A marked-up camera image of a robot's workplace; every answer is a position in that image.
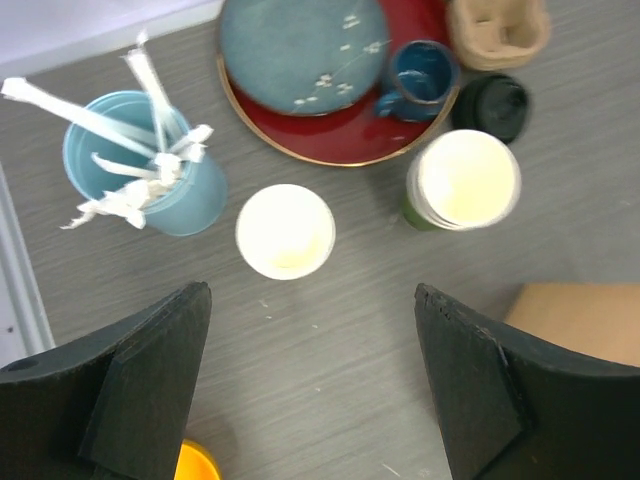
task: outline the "dark blue mug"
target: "dark blue mug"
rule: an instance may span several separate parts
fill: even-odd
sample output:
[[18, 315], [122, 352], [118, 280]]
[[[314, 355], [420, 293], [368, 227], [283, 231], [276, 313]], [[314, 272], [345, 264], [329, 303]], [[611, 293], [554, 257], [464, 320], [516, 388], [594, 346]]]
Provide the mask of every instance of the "dark blue mug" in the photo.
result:
[[384, 95], [376, 102], [376, 115], [394, 115], [406, 122], [426, 122], [444, 107], [458, 83], [460, 67], [441, 43], [416, 40], [391, 58], [382, 79]]

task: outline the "orange bowl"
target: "orange bowl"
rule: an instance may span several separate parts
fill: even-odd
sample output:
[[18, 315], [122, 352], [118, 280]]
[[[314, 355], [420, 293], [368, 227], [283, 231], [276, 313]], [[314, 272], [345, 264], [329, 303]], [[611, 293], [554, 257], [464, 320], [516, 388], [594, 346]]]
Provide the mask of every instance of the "orange bowl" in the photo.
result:
[[190, 440], [182, 442], [174, 480], [222, 480], [209, 452]]

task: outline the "cardboard box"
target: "cardboard box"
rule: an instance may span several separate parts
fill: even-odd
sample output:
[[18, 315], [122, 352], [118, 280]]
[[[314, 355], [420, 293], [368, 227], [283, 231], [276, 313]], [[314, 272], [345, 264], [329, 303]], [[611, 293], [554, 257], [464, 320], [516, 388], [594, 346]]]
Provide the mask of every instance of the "cardboard box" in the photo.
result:
[[529, 284], [506, 323], [569, 350], [640, 367], [640, 284]]

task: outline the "white edge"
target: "white edge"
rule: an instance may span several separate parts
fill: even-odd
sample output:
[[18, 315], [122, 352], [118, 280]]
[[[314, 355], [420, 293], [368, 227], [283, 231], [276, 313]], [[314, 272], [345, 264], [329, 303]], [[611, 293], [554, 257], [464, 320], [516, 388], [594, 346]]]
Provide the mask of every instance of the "white edge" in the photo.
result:
[[215, 19], [224, 0], [212, 0], [197, 7], [174, 12], [144, 22], [124, 25], [117, 30], [103, 33], [66, 45], [55, 50], [40, 52], [29, 57], [12, 60], [0, 65], [0, 78], [33, 75], [69, 63], [112, 52], [133, 45], [138, 34], [146, 29], [150, 38], [192, 27]]
[[[13, 343], [13, 351], [20, 356], [30, 356], [55, 347], [36, 278], [29, 261], [18, 217], [11, 201], [2, 165], [0, 165], [0, 275], [6, 290], [2, 292], [3, 317], [11, 330], [18, 334], [7, 343]], [[3, 363], [18, 358], [3, 359]]]

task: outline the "gray wood surface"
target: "gray wood surface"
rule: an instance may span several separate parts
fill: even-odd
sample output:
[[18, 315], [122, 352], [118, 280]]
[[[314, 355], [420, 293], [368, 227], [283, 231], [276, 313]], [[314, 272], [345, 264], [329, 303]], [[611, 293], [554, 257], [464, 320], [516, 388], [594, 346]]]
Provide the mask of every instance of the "gray wood surface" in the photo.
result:
[[[499, 319], [524, 282], [640, 281], [640, 6], [549, 3], [551, 43], [515, 72], [535, 101], [513, 146], [521, 201], [503, 223], [472, 233], [418, 233], [399, 219], [413, 153], [330, 169], [253, 136], [223, 95], [210, 24], [149, 46], [177, 107], [216, 128], [209, 151], [229, 177], [223, 218], [193, 238], [109, 218], [58, 229], [81, 201], [60, 158], [67, 124], [0, 102], [0, 161], [57, 341], [205, 280], [214, 311], [188, 434], [226, 479], [397, 478], [385, 466], [403, 479], [451, 478], [416, 338], [416, 284]], [[79, 103], [136, 88], [117, 53], [32, 80]], [[338, 236], [320, 271], [281, 283], [243, 262], [234, 222], [259, 188], [289, 182], [327, 201]]]

